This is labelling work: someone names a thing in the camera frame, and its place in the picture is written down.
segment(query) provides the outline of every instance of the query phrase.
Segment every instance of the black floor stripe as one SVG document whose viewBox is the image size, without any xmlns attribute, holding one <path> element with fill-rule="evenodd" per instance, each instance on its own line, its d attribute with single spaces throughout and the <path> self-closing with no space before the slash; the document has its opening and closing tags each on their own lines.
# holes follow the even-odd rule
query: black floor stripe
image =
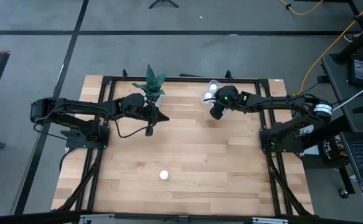
<svg viewBox="0 0 363 224">
<path fill-rule="evenodd" d="M 260 30 L 0 30 L 0 35 L 274 35 L 324 36 L 341 35 L 343 31 L 260 31 Z"/>
<path fill-rule="evenodd" d="M 75 30 L 74 30 L 75 32 L 78 32 L 80 30 L 84 15 L 87 10 L 87 5 L 88 5 L 88 0 L 84 0 L 83 4 L 82 4 L 82 8 L 79 13 L 79 17 L 77 19 L 76 26 L 75 26 Z M 62 85 L 64 84 L 64 80 L 65 80 L 65 77 L 66 77 L 66 74 L 68 71 L 70 59 L 72 58 L 73 50 L 75 49 L 76 40 L 77 40 L 77 35 L 74 34 L 72 36 L 72 38 L 70 39 L 68 50 L 67 50 L 67 53 L 64 58 L 63 67 L 61 69 L 57 84 L 54 88 L 53 98 L 58 98 L 60 95 Z M 49 129 L 50 129 L 50 123 L 43 125 L 42 131 L 48 132 Z M 43 153 L 43 148 L 44 148 L 46 140 L 47 140 L 47 135 L 45 135 L 45 134 L 41 134 L 37 140 L 37 144 L 35 145 L 34 153 L 32 156 L 32 162 L 27 171 L 27 175 L 26 175 L 24 184 L 22 186 L 21 193 L 19 194 L 19 199 L 18 199 L 17 205 L 14 210 L 15 215 L 21 215 L 24 213 L 25 206 L 27 203 L 27 198 L 29 197 L 29 193 L 32 188 L 34 177 L 36 175 L 37 168 L 39 166 L 40 158 Z"/>
</svg>

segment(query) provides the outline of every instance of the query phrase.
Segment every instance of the green plant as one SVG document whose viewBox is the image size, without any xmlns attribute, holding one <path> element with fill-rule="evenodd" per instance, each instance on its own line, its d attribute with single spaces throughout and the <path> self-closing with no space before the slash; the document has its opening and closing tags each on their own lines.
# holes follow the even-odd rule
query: green plant
<svg viewBox="0 0 363 224">
<path fill-rule="evenodd" d="M 155 76 L 154 71 L 152 71 L 151 66 L 148 65 L 148 69 L 146 71 L 146 84 L 137 84 L 133 83 L 133 86 L 144 90 L 146 96 L 152 96 L 155 98 L 159 98 L 164 91 L 161 90 L 164 79 L 166 78 L 165 73 L 160 73 Z"/>
</svg>

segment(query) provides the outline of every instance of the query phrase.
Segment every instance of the potted plant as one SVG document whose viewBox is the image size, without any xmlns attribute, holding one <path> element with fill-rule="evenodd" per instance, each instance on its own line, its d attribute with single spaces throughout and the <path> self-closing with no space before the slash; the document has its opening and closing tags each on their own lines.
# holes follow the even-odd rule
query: potted plant
<svg viewBox="0 0 363 224">
<path fill-rule="evenodd" d="M 160 73 L 155 76 L 151 66 L 148 65 L 148 69 L 146 71 L 146 84 L 139 85 L 137 83 L 133 83 L 133 86 L 144 90 L 146 99 L 151 102 L 155 102 L 155 106 L 159 106 L 162 103 L 163 95 L 165 95 L 164 91 L 161 90 L 165 78 L 165 73 Z"/>
</svg>

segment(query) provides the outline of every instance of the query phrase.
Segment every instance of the white ball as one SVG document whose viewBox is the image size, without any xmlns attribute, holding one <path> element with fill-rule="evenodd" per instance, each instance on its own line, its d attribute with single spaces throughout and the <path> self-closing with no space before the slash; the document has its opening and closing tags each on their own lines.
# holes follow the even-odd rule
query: white ball
<svg viewBox="0 0 363 224">
<path fill-rule="evenodd" d="M 210 99 L 212 97 L 213 97 L 213 95 L 211 93 L 206 93 L 205 94 L 205 99 Z"/>
<path fill-rule="evenodd" d="M 217 89 L 217 85 L 211 84 L 210 85 L 210 90 L 214 91 Z"/>
<path fill-rule="evenodd" d="M 168 180 L 169 179 L 169 172 L 166 171 L 166 170 L 162 170 L 160 176 L 161 176 L 162 180 Z"/>
</svg>

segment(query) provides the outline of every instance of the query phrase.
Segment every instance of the gray floor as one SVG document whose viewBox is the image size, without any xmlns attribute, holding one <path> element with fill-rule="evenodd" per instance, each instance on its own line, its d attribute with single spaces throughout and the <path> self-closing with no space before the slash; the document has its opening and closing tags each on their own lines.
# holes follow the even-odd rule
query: gray floor
<svg viewBox="0 0 363 224">
<path fill-rule="evenodd" d="M 312 15 L 296 17 L 277 0 L 174 1 L 180 5 L 179 9 L 159 3 L 148 10 L 153 0 L 90 1 L 82 30 L 344 30 L 352 17 L 347 4 L 324 3 Z M 303 12 L 314 4 L 294 2 L 293 7 Z M 0 29 L 72 30 L 81 5 L 82 0 L 0 0 Z M 169 76 L 189 73 L 223 77 L 231 70 L 234 77 L 282 78 L 287 92 L 294 93 L 299 90 L 307 69 L 334 39 L 79 36 L 61 97 L 77 99 L 85 75 L 120 75 L 122 69 L 130 75 L 143 75 L 147 64 L 154 70 L 166 71 Z M 0 36 L 0 50 L 12 52 L 0 82 L 0 140 L 7 142 L 6 149 L 0 151 L 0 215 L 12 211 L 37 136 L 29 121 L 29 104 L 51 96 L 69 40 L 70 36 Z M 340 41 L 332 52 L 345 45 Z M 322 70 L 316 66 L 306 86 L 314 85 L 316 75 L 321 74 Z M 335 101 L 327 84 L 320 84 L 311 93 Z M 50 132 L 58 133 L 59 130 L 60 127 L 53 125 Z M 62 140 L 48 138 L 26 213 L 49 211 L 64 146 Z M 336 171 L 307 170 L 306 174 L 317 215 L 363 222 L 361 195 L 350 196 L 347 200 L 339 198 L 337 189 L 342 187 L 342 182 Z"/>
</svg>

